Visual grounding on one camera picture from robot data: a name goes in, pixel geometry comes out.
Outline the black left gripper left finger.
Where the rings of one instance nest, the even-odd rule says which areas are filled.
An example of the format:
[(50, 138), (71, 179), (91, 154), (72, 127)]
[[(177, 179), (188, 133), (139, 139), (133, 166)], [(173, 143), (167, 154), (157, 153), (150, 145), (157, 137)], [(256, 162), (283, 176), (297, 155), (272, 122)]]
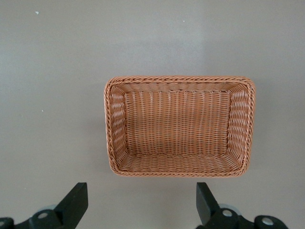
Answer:
[(2, 229), (74, 229), (88, 208), (87, 183), (77, 183), (55, 206), (36, 212), (26, 221), (15, 224), (13, 218), (0, 219)]

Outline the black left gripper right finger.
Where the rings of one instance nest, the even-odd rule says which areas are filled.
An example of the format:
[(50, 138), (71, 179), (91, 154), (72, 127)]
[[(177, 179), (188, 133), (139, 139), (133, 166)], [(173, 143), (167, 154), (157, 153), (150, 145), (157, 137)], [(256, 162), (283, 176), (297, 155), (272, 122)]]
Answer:
[(218, 202), (205, 182), (196, 184), (200, 229), (303, 229), (305, 193), (301, 185), (237, 184), (221, 193)]

